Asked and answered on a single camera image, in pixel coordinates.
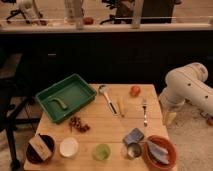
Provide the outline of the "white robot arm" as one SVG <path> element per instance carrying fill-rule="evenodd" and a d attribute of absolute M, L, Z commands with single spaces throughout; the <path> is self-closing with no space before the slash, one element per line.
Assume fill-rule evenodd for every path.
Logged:
<path fill-rule="evenodd" d="M 166 87 L 159 95 L 164 125 L 169 125 L 186 100 L 213 117 L 213 88 L 205 84 L 207 68 L 198 62 L 169 71 L 165 77 Z"/>

